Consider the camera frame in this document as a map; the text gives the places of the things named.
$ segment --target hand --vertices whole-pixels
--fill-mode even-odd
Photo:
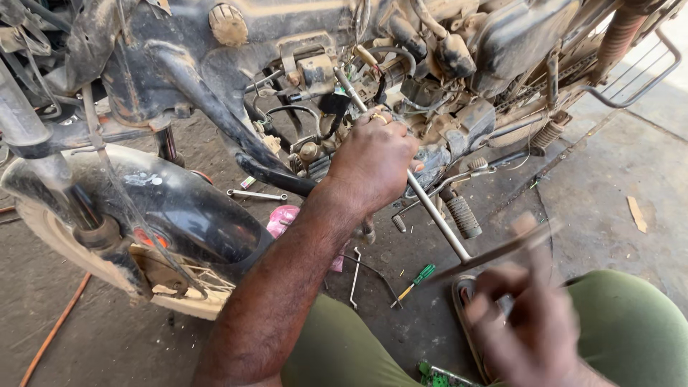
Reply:
[[[375,113],[388,123],[371,118]],[[338,199],[360,217],[395,201],[406,187],[409,166],[422,169],[420,161],[412,160],[418,140],[406,134],[406,125],[392,121],[390,114],[368,110],[337,149],[324,186],[336,190]]]
[[[547,284],[549,270],[542,272],[515,264],[489,268],[477,278],[466,307],[485,364],[510,387],[573,386],[592,374],[577,355],[579,328],[571,300],[565,290]],[[507,293],[515,302],[505,323],[495,301]]]

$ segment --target luggage rack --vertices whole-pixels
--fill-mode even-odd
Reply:
[[[591,85],[580,85],[576,87],[577,90],[583,90],[588,93],[590,93],[593,97],[597,98],[600,100],[600,102],[604,103],[605,105],[609,107],[613,107],[616,109],[623,109],[625,107],[629,107],[633,103],[635,103],[638,99],[640,99],[645,93],[650,91],[654,86],[657,85],[657,83],[660,83],[664,78],[666,78],[669,73],[674,71],[678,65],[681,63],[681,53],[678,51],[678,48],[667,38],[666,35],[664,35],[664,32],[662,32],[659,28],[657,28],[655,31],[655,34],[659,38],[659,41],[657,44],[655,44],[652,48],[650,48],[642,57],[637,60],[633,65],[631,65],[622,75],[620,75],[617,79],[614,80],[614,82],[611,82],[607,87],[605,87],[604,90],[601,92],[596,89],[594,86]],[[659,52],[662,52],[661,46],[666,47],[666,50],[664,50],[663,53],[659,54]],[[674,62],[664,69],[659,75],[655,76],[654,78],[648,80],[640,86],[631,96],[629,96],[625,101],[623,102],[614,102],[613,100],[617,96],[622,96],[623,92],[633,83],[635,83],[638,79],[640,79],[648,70],[650,70],[652,67],[655,66],[655,64],[659,63],[667,54],[671,53],[674,56]],[[626,81],[628,78],[633,76],[633,71],[632,70],[637,70],[640,68],[641,62],[643,62],[646,58],[650,58],[650,60],[656,56],[654,61],[652,61],[647,67],[645,67],[644,70],[640,71],[635,77],[633,77],[630,81]],[[620,87],[623,85],[623,82],[620,83],[624,79],[624,82],[627,82],[623,87],[618,89],[616,92],[614,86],[617,85],[617,87]],[[612,92],[614,94],[611,97],[607,97],[605,94],[609,95]]]

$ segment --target front fender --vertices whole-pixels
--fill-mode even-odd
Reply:
[[[131,199],[168,250],[205,262],[238,283],[272,236],[245,209],[191,172],[153,154],[108,144],[107,153]],[[94,152],[63,152],[74,182],[79,182],[101,213],[117,219],[123,235],[138,225],[111,186]],[[24,159],[6,170],[0,186],[13,196],[43,203],[65,224],[74,226]]]

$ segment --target orange hose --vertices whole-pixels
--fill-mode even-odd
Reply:
[[[34,356],[34,359],[31,361],[31,364],[29,365],[29,369],[26,370],[26,373],[24,374],[24,378],[21,380],[19,387],[26,387],[29,384],[29,379],[31,379],[31,374],[34,373],[36,366],[38,365],[39,361],[41,360],[41,357],[43,356],[43,353],[45,352],[45,349],[47,348],[47,346],[50,345],[50,342],[53,340],[53,338],[55,338],[55,334],[57,334],[57,330],[62,326],[62,323],[65,322],[65,320],[67,319],[69,312],[71,312],[72,308],[74,308],[74,305],[76,304],[79,297],[81,296],[81,293],[83,293],[84,288],[86,287],[86,284],[88,284],[88,280],[90,280],[90,279],[91,279],[91,273],[86,273],[86,275],[84,275],[84,279],[81,280],[81,284],[79,285],[79,288],[76,290],[74,297],[72,297],[72,299],[69,301],[69,304],[67,304],[67,307],[65,308],[65,310],[62,312],[62,315],[60,316],[60,318],[55,323],[55,326],[52,327],[52,331],[50,331],[50,334],[45,338],[45,341],[43,342],[41,349],[39,349],[38,353],[36,354],[36,356]]]

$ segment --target screwdriver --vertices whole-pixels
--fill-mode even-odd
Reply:
[[[427,265],[427,266],[425,267],[425,269],[423,269],[423,271],[421,271],[420,274],[418,274],[418,277],[416,277],[416,278],[413,279],[413,284],[411,284],[411,286],[409,286],[409,287],[404,291],[404,293],[401,293],[401,295],[399,296],[399,300],[401,300],[402,298],[406,297],[406,294],[408,294],[408,293],[411,291],[411,288],[412,288],[412,287],[414,287],[414,286],[416,286],[416,285],[419,285],[419,284],[420,284],[420,281],[423,281],[424,279],[428,278],[428,277],[432,274],[433,271],[435,271],[435,264],[429,264],[429,265]],[[394,305],[396,305],[396,301],[395,301],[392,305],[390,305],[389,307],[390,307],[390,308],[393,308]]]

